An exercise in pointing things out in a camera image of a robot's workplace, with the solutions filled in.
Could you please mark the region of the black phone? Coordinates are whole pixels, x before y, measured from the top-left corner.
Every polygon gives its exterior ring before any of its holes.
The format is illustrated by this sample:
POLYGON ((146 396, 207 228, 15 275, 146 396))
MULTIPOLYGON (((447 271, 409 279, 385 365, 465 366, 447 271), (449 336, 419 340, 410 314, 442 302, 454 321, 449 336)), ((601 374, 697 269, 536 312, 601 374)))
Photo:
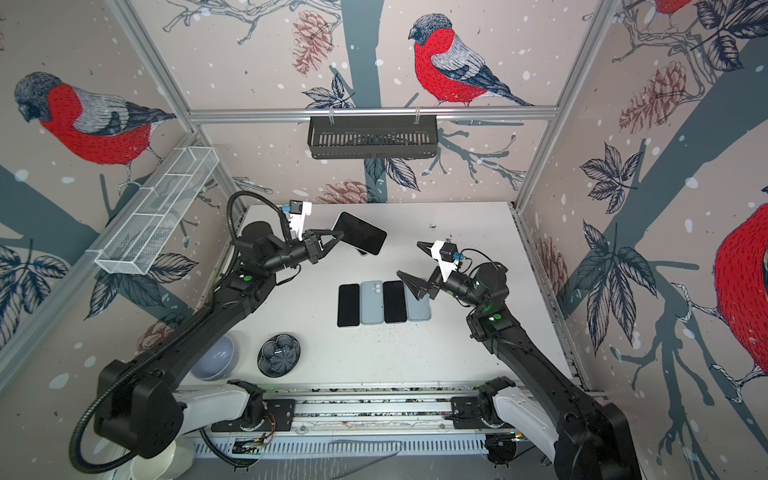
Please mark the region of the black phone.
POLYGON ((405 287, 400 280, 383 283, 383 307, 384 321, 387 324, 407 321, 405 287))
POLYGON ((342 242, 370 255, 378 255, 387 239, 386 231, 348 212, 338 215, 333 230, 343 233, 342 242))
POLYGON ((343 284, 338 289, 337 326, 339 328, 360 325, 360 285, 343 284))

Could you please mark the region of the light blue phone case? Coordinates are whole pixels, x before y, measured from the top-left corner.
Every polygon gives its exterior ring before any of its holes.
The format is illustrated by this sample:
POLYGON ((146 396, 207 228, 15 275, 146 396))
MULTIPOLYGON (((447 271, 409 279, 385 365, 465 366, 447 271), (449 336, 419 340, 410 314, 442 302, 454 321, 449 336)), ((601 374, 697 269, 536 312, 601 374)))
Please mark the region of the light blue phone case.
POLYGON ((411 322, 431 319, 430 297, 417 298, 408 287, 405 288, 407 319, 411 322))
POLYGON ((383 282, 366 281, 360 284, 360 323, 379 325, 384 322, 383 282))

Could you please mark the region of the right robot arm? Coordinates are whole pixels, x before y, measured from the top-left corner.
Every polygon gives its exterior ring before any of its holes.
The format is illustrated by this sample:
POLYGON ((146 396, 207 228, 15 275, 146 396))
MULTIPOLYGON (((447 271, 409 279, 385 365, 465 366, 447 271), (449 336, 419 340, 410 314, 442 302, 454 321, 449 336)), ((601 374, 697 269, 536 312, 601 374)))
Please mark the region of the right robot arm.
POLYGON ((639 479, 629 426, 612 403, 601 404, 567 378, 533 343, 506 305, 507 269, 487 260, 460 270, 464 255, 451 243, 420 241, 437 263, 429 278, 399 271, 417 297, 441 291, 469 306, 470 335, 515 374, 485 384, 486 419, 518 429, 552 463, 560 479, 639 479))

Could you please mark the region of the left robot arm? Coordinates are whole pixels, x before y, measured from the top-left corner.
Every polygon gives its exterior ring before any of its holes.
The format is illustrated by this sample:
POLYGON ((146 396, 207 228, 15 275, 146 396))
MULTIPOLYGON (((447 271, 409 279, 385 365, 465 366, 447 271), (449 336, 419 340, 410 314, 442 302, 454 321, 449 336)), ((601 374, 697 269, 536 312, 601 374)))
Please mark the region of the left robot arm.
POLYGON ((84 472, 101 472, 117 462, 92 467, 80 444, 89 424, 97 435, 126 449, 120 463, 152 458, 177 437, 223 421, 248 427, 262 423, 262 390, 249 382, 181 393, 184 377, 232 327, 255 312, 278 286, 276 274, 317 263, 343 239, 340 231, 308 230, 293 242, 277 238, 269 223, 247 225, 234 241, 233 264, 204 307, 130 362, 114 360, 99 374, 97 396, 73 431, 69 455, 84 472))

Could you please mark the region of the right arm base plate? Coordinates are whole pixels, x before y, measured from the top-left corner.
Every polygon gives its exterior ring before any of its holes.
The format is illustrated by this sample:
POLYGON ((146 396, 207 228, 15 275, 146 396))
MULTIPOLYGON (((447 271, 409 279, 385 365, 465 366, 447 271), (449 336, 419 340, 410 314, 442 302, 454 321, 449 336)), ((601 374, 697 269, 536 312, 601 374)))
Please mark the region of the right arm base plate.
POLYGON ((455 429, 512 429, 512 426, 499 419, 493 420, 490 413, 480 405, 477 397, 457 396, 450 399, 450 411, 444 417, 455 429))

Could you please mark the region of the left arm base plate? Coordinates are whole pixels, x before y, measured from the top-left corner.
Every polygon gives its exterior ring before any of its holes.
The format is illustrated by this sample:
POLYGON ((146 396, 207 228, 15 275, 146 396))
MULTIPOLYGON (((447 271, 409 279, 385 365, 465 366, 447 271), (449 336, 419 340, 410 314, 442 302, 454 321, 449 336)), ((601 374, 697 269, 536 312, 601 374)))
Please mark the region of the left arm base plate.
POLYGON ((270 433, 288 432, 292 428, 296 401, 292 399, 267 399, 254 418, 240 417, 213 424, 214 433, 270 433))

